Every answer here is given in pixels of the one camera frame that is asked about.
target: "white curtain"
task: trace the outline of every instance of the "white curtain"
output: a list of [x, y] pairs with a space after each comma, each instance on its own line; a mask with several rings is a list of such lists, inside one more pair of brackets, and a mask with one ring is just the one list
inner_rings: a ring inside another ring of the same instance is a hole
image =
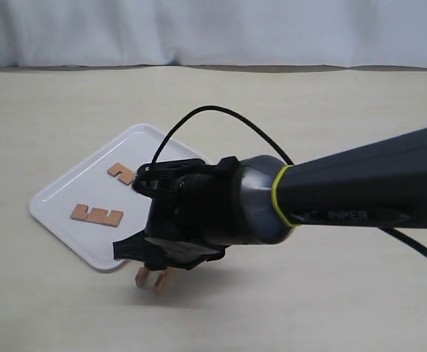
[[427, 0], [0, 0], [0, 67], [427, 67]]

